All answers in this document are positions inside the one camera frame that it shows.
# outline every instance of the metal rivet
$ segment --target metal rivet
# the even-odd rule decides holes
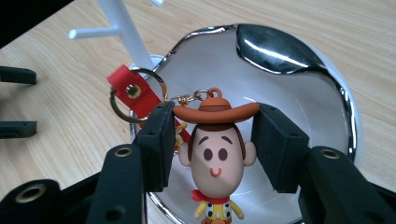
[[[15,198],[15,201],[17,203],[29,203],[41,197],[45,191],[45,185],[36,184],[21,191],[21,193],[19,193]]]
[[[126,157],[132,154],[132,149],[128,147],[123,147],[117,150],[114,154],[118,157]]]
[[[127,86],[125,91],[126,94],[128,95],[128,98],[133,100],[139,97],[140,94],[142,93],[140,87],[135,84]]]
[[[333,160],[340,159],[340,155],[333,150],[323,148],[320,152],[326,158],[333,159]]]

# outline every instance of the woody keychain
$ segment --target woody keychain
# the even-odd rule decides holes
[[[138,72],[150,73],[157,79],[162,85],[163,100],[166,101],[166,87],[161,78],[149,70],[140,69]],[[152,90],[140,75],[134,77],[136,79],[140,77],[142,79],[139,80],[143,80],[138,88],[130,84],[131,80],[125,81],[125,77],[131,79],[131,76],[131,71],[122,67],[108,78],[114,87],[110,98],[116,94],[134,112],[137,109],[139,116],[146,116],[142,119],[129,119],[128,116],[122,115],[124,119],[129,122],[144,122],[149,111],[161,100],[155,99],[152,95],[154,93],[150,93]],[[124,90],[124,92],[114,91],[115,89]],[[131,95],[128,95],[132,92],[139,92],[136,95],[146,94],[146,100],[150,102],[138,103],[137,98],[132,99]],[[192,178],[197,187],[192,191],[191,198],[200,202],[194,212],[194,217],[202,218],[201,224],[229,224],[232,222],[232,212],[239,219],[243,219],[245,215],[242,209],[230,199],[230,195],[238,188],[244,167],[255,162],[256,148],[252,142],[244,143],[235,123],[253,117],[260,109],[259,104],[249,103],[231,107],[218,88],[196,91],[193,96],[178,96],[171,100],[178,100],[180,103],[173,109],[177,118],[196,124],[191,137],[185,130],[185,123],[176,124],[176,130],[182,138],[178,141],[178,158],[181,164],[191,168]],[[198,109],[187,107],[188,102],[193,100],[202,101]]]

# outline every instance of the red bandana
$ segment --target red bandana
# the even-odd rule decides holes
[[[195,200],[196,202],[201,202],[201,201],[207,201],[209,203],[213,204],[222,204],[222,203],[227,203],[230,201],[230,196],[225,197],[225,198],[210,198],[204,195],[200,190],[198,189],[193,189],[191,191],[192,193],[192,199]]]

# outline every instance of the woody figure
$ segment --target woody figure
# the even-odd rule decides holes
[[[178,157],[181,164],[191,168],[198,188],[192,191],[192,199],[201,202],[194,217],[198,219],[205,212],[201,224],[229,224],[232,211],[240,219],[245,217],[230,195],[242,180],[244,166],[256,160],[256,148],[243,142],[235,123],[258,111],[256,103],[231,108],[218,88],[209,89],[198,109],[174,107],[178,118],[197,124],[190,142],[180,146]]]

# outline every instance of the wooden table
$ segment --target wooden table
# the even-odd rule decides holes
[[[361,172],[396,191],[396,3],[392,1],[177,1],[162,7],[127,1],[151,53],[166,54],[185,34],[213,25],[258,23],[297,35],[324,53],[353,90],[361,110]],[[94,0],[76,0],[0,49],[0,64],[30,68],[37,84],[0,83],[0,120],[37,120],[27,139],[0,140],[0,198],[40,178],[68,187],[101,170],[106,152],[129,143],[114,115],[106,81],[131,64],[117,37],[72,41],[73,28],[108,22]],[[149,222],[164,223],[152,203]]]

